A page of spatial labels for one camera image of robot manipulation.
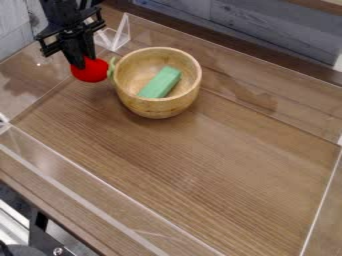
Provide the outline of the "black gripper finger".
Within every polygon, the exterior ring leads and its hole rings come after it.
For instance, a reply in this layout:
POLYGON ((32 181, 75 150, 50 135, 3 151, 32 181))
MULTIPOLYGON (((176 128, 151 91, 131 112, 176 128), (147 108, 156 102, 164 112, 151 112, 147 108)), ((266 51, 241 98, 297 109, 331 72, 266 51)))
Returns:
POLYGON ((90 59, 96 58, 94 33, 91 30, 86 30, 82 36, 83 53, 90 59))
POLYGON ((71 65, 74 65, 79 69, 86 68, 86 62, 83 57, 82 48, 79 46, 79 42, 75 38, 64 39, 62 42, 62 50, 64 56, 71 65))

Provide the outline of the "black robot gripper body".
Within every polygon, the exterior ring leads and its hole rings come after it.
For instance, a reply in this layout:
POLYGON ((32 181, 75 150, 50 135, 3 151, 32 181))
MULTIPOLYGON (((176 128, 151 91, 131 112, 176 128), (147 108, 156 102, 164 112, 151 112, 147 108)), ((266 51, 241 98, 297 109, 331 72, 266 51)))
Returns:
POLYGON ((39 0, 47 18, 47 27, 36 34, 44 57, 62 50, 64 39, 75 38, 83 52, 82 36, 106 27, 100 4, 104 0, 39 0))

